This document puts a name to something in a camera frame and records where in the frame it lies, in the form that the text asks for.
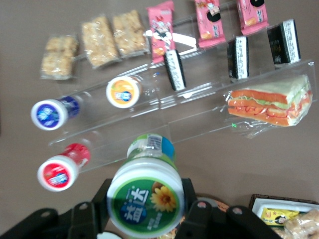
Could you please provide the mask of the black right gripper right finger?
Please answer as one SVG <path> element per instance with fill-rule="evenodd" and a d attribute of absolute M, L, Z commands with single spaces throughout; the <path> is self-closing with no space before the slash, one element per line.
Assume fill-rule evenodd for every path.
<path fill-rule="evenodd" d="M 176 239 L 279 239 L 280 236 L 244 206 L 229 207 L 226 212 L 199 200 L 192 181 L 182 179 L 185 220 Z"/>

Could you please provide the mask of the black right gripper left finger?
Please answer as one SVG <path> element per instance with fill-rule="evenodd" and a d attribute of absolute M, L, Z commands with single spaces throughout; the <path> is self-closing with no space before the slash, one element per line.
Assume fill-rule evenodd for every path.
<path fill-rule="evenodd" d="M 39 209 L 0 237 L 2 239 L 95 239 L 104 231 L 110 216 L 106 179 L 91 201 L 81 202 L 63 214 L 56 209 Z"/>

